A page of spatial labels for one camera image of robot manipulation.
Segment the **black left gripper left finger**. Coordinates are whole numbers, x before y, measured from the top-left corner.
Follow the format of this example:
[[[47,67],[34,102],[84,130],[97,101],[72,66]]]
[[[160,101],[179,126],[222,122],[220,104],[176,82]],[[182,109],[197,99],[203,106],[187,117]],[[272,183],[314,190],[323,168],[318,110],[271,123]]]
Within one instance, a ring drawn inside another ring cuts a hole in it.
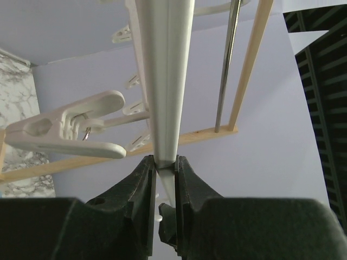
[[[148,259],[156,174],[145,156],[123,180],[76,198],[1,199],[1,259]]]

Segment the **white plastic clip hanger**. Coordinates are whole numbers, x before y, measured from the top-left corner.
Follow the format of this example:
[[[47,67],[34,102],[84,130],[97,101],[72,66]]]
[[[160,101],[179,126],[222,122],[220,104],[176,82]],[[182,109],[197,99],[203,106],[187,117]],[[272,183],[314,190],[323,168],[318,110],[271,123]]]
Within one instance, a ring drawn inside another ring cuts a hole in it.
[[[230,12],[227,4],[195,8],[194,1],[126,1],[138,76],[150,113],[156,168],[171,206],[176,205],[176,160],[195,16]]]

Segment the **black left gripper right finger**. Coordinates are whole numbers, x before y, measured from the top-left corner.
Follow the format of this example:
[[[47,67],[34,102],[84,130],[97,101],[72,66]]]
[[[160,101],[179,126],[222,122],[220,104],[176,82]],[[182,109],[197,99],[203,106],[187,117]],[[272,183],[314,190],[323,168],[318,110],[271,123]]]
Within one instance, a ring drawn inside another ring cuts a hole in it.
[[[186,157],[174,170],[176,205],[160,204],[159,237],[182,259],[346,259],[346,235],[323,203],[226,198]]]

